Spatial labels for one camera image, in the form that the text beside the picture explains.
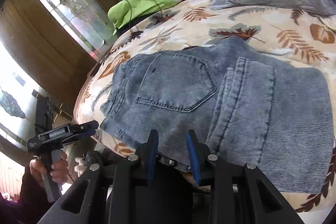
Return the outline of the person's left hand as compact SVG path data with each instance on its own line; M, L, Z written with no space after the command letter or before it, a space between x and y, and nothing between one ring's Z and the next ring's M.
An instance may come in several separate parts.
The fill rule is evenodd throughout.
M40 187L44 188L43 176L48 173L45 165L39 159L32 159L29 164L30 174L37 181ZM51 165L49 174L57 184L64 184L68 180L69 170L67 154L62 152L60 160Z

